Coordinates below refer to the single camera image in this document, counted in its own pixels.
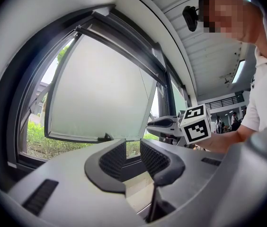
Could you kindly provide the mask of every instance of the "black railing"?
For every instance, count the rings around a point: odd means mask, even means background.
[[[240,94],[240,95],[232,96],[232,97],[225,98],[222,100],[217,100],[211,103],[207,103],[205,105],[206,105],[206,108],[214,109],[214,108],[224,107],[224,106],[238,104],[242,102],[244,102],[244,98],[243,98],[243,95]]]

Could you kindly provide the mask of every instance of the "sky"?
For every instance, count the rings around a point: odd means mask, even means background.
[[[73,39],[68,42],[66,46],[69,46],[72,43]],[[53,62],[50,64],[49,68],[47,69],[46,73],[44,74],[42,78],[42,82],[50,84],[53,80],[54,73],[58,66],[58,60],[57,57],[53,60]],[[158,101],[158,91],[156,89],[152,106],[151,106],[151,114],[155,117],[159,117],[159,101]]]

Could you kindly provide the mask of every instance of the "grass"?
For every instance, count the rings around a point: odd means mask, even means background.
[[[159,137],[152,134],[145,134],[144,139],[159,140]],[[63,152],[80,149],[93,144],[74,143],[61,140],[52,140],[44,136],[44,127],[28,121],[27,125],[27,154],[43,158],[51,159]],[[140,154],[140,141],[126,143],[126,156],[132,157]]]

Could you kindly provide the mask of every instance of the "neck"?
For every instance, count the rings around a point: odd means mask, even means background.
[[[264,25],[262,23],[258,38],[255,42],[255,46],[260,50],[261,55],[267,58],[267,38]]]

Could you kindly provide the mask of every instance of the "frosted glass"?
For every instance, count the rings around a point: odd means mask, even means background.
[[[175,98],[176,111],[178,114],[180,110],[186,110],[185,99],[179,92],[178,88],[173,83],[171,84],[172,84],[173,96]]]
[[[139,140],[155,85],[152,77],[127,58],[84,36],[56,85],[51,134],[96,140],[108,133],[115,139]]]

